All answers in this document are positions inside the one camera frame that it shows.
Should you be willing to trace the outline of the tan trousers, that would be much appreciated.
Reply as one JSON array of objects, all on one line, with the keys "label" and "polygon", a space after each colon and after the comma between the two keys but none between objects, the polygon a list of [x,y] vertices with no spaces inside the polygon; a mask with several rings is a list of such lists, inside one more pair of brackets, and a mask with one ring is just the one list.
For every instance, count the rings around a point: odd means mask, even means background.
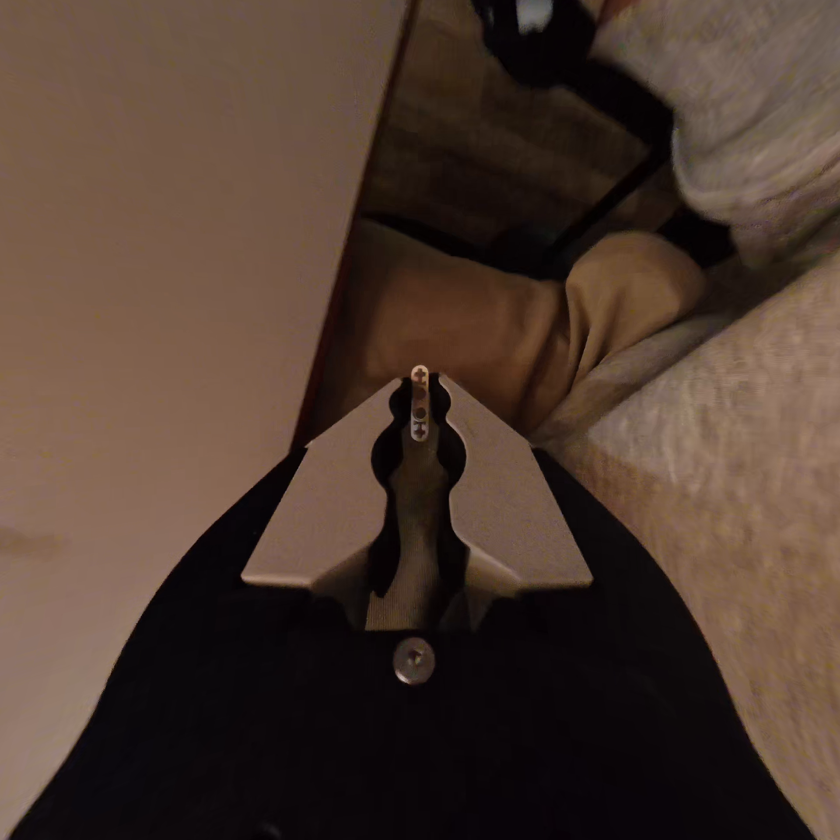
[{"label": "tan trousers", "polygon": [[447,255],[364,220],[350,239],[311,435],[418,364],[528,434],[601,362],[689,315],[707,289],[697,263],[656,234],[609,235],[560,282]]}]

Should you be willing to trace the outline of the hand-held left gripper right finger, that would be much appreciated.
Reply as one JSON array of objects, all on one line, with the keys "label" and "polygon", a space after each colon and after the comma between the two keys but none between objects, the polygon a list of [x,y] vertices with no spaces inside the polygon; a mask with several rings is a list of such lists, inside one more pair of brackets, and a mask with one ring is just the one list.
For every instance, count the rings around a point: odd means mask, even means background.
[{"label": "hand-held left gripper right finger", "polygon": [[446,375],[445,422],[465,450],[449,520],[466,548],[465,609],[478,627],[499,599],[581,590],[592,572],[530,443]]}]

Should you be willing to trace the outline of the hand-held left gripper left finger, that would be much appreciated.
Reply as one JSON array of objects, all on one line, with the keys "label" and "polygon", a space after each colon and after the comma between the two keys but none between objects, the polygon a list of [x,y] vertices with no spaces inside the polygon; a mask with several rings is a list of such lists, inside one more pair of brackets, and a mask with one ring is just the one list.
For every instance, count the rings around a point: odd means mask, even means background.
[{"label": "hand-held left gripper left finger", "polygon": [[387,499],[372,456],[395,420],[391,399],[402,384],[390,381],[310,442],[242,571],[244,583],[332,598],[354,629],[364,628],[368,553],[385,526]]}]

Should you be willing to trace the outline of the person's right forearm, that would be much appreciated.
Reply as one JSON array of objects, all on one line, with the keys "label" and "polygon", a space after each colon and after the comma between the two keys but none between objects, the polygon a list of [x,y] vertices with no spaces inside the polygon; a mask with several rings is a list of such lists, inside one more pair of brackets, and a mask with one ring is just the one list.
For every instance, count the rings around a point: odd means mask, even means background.
[{"label": "person's right forearm", "polygon": [[838,1],[604,2],[592,55],[672,109],[680,194],[746,264],[838,210]]}]

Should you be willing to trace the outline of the grey sweatshirt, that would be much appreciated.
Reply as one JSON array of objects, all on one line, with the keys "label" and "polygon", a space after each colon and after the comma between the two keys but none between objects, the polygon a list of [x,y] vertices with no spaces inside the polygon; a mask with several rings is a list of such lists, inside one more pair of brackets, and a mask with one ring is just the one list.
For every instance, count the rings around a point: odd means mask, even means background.
[{"label": "grey sweatshirt", "polygon": [[532,434],[686,602],[752,743],[839,835],[839,258],[604,362]]}]

